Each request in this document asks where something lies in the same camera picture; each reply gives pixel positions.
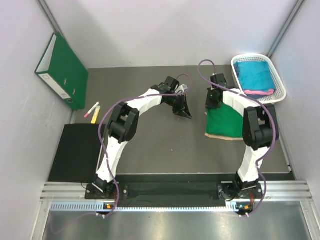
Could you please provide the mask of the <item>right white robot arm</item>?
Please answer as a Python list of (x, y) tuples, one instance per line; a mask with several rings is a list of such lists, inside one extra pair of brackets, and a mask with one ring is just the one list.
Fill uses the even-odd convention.
[(227, 85), (222, 73), (210, 77), (206, 97), (205, 136), (226, 141), (244, 141), (242, 164), (231, 185), (220, 189), (228, 201), (245, 198), (258, 190), (259, 171), (265, 154), (279, 138), (276, 109), (262, 104)]

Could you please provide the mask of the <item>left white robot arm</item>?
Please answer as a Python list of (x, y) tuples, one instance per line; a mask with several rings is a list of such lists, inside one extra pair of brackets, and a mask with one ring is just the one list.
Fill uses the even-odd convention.
[(150, 87), (144, 94), (128, 97), (115, 103), (104, 115), (110, 116), (107, 124), (107, 144), (101, 140), (104, 150), (102, 163), (92, 181), (92, 186), (102, 198), (109, 198), (118, 191), (116, 171), (125, 146), (137, 132), (139, 118), (151, 108), (161, 104), (172, 107), (174, 115), (191, 119), (187, 92), (190, 87), (180, 84), (177, 78), (168, 76), (165, 82)]

